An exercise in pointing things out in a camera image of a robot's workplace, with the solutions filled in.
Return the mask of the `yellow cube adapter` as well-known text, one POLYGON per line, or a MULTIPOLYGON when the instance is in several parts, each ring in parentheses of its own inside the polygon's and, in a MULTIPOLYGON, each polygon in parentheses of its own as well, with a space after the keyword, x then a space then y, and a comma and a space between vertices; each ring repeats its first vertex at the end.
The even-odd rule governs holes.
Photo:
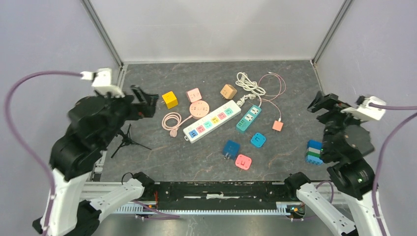
POLYGON ((173 91, 163 94, 162 99, 165 102, 167 109, 171 109, 179 104, 173 91))

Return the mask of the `pink cube adapter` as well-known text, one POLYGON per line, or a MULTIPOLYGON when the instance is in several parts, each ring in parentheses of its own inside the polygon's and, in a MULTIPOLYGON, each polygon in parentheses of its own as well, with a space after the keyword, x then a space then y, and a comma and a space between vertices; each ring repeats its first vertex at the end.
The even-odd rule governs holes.
POLYGON ((202 99, 202 95, 198 88, 194 88, 194 89, 187 91, 186 96, 190 103, 194 103, 202 99))

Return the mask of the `salmon pink charger plug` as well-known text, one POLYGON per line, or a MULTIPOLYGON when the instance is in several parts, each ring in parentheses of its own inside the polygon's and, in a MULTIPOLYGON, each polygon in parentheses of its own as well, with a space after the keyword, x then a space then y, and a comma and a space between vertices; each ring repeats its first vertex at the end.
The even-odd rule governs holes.
POLYGON ((279 120, 275 120, 272 126, 272 129, 274 131, 278 131, 281 132, 282 128, 283 128, 284 123, 279 119, 279 120))

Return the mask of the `light blue plug adapter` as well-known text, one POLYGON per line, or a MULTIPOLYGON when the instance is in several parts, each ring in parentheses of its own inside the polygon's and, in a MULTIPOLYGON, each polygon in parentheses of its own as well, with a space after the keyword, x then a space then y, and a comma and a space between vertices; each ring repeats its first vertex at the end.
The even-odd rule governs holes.
POLYGON ((266 137, 263 134, 257 132, 252 136, 250 142, 256 148, 261 148, 266 142, 266 137))

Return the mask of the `beige cube adapter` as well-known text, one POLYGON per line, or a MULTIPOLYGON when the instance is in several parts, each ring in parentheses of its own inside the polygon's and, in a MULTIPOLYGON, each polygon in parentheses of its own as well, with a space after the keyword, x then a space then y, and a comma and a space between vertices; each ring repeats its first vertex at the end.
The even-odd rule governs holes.
POLYGON ((234 88, 232 85, 230 84, 225 84, 224 87, 222 88, 222 90, 220 91, 220 94, 228 100, 231 100, 234 98, 234 96, 237 93, 237 89, 234 88))

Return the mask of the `dark blue cube adapter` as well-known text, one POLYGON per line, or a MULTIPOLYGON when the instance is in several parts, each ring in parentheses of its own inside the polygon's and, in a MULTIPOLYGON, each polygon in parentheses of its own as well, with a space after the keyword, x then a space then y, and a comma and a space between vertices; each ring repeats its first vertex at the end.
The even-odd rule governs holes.
POLYGON ((225 157, 225 159, 231 159, 235 161, 238 156, 239 149, 240 144, 232 140, 228 140, 222 149, 222 155, 225 157))

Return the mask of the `red-pink cube adapter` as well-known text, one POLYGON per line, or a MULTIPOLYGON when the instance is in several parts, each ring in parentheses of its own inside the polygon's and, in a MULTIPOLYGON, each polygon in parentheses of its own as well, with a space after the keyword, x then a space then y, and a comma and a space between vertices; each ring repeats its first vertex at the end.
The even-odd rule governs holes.
POLYGON ((252 159, 246 155, 239 154, 235 159, 235 165, 242 169, 242 170, 248 170, 252 164, 252 159))

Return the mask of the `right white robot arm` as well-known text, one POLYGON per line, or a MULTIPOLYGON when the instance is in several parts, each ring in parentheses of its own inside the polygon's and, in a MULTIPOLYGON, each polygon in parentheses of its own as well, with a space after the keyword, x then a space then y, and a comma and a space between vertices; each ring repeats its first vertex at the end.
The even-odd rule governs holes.
POLYGON ((353 219, 338 211, 301 172, 285 179, 285 197, 305 203, 335 236, 387 236, 377 175, 365 160, 374 146, 370 133, 362 127, 364 122, 383 117, 385 102, 375 96, 360 96, 353 107, 333 93, 319 91, 307 109, 311 113, 326 110, 317 116, 325 126, 320 159, 329 164, 330 181, 344 197, 353 219))

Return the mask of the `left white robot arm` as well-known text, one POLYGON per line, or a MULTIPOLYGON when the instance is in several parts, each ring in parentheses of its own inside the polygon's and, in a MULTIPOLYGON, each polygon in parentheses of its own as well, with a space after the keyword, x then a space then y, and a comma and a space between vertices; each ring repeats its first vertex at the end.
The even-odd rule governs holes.
POLYGON ((91 200, 81 200, 83 187, 96 162, 127 121, 151 118, 156 111, 157 94, 139 86, 132 94, 120 88, 99 92, 76 102, 68 112, 70 125, 51 150, 49 164, 54 186, 44 215, 33 221, 33 228, 44 236, 90 236, 99 224, 124 204, 154 196, 155 182, 146 174, 133 175, 122 186, 91 200))

